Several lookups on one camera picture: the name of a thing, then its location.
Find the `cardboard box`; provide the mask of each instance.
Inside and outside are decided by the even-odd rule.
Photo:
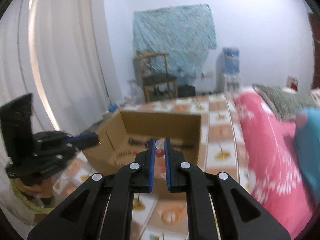
[[[175,149],[182,151],[188,162],[197,164],[201,115],[117,111],[95,132],[101,144],[85,150],[84,155],[92,167],[103,175],[116,173],[122,166],[133,162],[136,153],[146,150],[143,145],[131,146],[129,138],[147,141],[150,138],[170,137],[172,144],[192,145]],[[167,192],[164,169],[164,158],[156,157],[154,189],[162,193]]]

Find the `green pillow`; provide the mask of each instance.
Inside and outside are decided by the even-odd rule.
[[[316,103],[308,94],[288,93],[282,91],[280,87],[264,85],[253,85],[253,88],[268,104],[279,121],[295,119],[296,114],[303,108],[316,107]]]

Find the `wooden chair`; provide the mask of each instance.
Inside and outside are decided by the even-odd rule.
[[[171,93],[174,94],[174,97],[178,97],[178,87],[177,87],[177,77],[174,75],[171,75],[168,73],[168,65],[167,65],[167,58],[166,56],[168,53],[164,52],[151,52],[147,50],[146,52],[142,53],[140,51],[137,51],[137,61],[140,65],[140,76],[141,76],[141,82],[144,92],[145,101],[150,102],[150,96],[149,96],[149,87],[155,87],[161,84],[167,84],[168,88],[168,94],[171,98]],[[164,57],[164,68],[165,73],[154,73],[152,71],[151,66],[151,58],[153,57]],[[173,83],[174,90],[170,90],[170,83]]]

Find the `teal cloth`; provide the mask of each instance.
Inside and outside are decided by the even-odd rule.
[[[320,201],[320,109],[302,110],[308,116],[306,124],[296,126],[294,146],[300,171],[316,202]]]
[[[133,48],[167,52],[168,70],[196,77],[215,49],[216,33],[208,4],[161,8],[134,12]],[[152,59],[156,72],[164,72],[162,57]]]

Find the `pink blanket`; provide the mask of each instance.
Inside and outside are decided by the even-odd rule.
[[[295,123],[280,123],[255,92],[234,101],[249,156],[250,193],[294,239],[312,216],[293,147]]]

